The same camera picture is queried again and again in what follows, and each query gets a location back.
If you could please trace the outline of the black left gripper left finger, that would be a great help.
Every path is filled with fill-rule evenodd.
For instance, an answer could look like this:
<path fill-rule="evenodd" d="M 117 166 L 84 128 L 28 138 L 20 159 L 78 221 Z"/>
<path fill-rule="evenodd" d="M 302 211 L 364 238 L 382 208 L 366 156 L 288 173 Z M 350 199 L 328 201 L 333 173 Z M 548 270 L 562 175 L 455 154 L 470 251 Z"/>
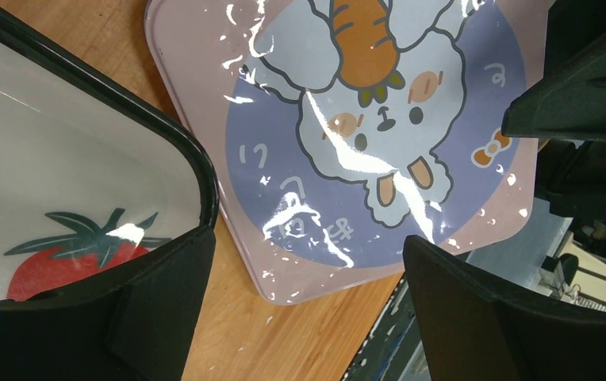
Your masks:
<path fill-rule="evenodd" d="M 194 229 L 28 300 L 0 301 L 0 380 L 179 380 L 216 239 Z"/>

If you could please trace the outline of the strawberry print tray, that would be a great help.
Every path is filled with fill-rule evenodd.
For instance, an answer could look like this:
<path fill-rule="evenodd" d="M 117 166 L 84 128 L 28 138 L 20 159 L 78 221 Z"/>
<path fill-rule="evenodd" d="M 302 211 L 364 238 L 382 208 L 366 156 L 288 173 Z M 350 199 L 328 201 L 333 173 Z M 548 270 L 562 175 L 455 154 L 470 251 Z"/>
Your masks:
<path fill-rule="evenodd" d="M 0 301 L 25 301 L 216 218 L 200 144 L 0 8 Z"/>

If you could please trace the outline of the silver tin lid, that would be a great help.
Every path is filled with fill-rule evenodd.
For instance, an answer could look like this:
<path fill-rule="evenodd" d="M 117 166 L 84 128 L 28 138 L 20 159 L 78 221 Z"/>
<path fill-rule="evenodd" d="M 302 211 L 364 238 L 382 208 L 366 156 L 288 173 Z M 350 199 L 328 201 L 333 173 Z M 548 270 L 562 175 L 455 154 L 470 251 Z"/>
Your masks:
<path fill-rule="evenodd" d="M 548 1 L 151 1 L 146 39 L 217 171 L 255 289 L 294 305 L 453 254 L 531 215 Z"/>

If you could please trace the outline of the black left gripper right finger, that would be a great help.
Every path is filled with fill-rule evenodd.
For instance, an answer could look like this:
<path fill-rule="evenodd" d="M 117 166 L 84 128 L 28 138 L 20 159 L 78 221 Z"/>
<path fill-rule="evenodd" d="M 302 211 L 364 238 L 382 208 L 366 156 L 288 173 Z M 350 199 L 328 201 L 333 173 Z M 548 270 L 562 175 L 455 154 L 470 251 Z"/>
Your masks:
<path fill-rule="evenodd" d="M 457 259 L 423 237 L 403 248 L 434 380 L 606 380 L 606 313 Z"/>

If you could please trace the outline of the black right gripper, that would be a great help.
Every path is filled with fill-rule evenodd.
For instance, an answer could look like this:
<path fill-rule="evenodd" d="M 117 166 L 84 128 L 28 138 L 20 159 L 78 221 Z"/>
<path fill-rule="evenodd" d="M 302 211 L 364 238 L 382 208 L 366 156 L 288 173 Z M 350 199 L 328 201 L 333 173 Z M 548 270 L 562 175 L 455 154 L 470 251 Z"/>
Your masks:
<path fill-rule="evenodd" d="M 547 28 L 546 75 L 507 108 L 501 132 L 550 139 L 545 186 L 553 213 L 606 225 L 606 1 L 556 1 Z M 558 152 L 566 140 L 579 146 Z"/>

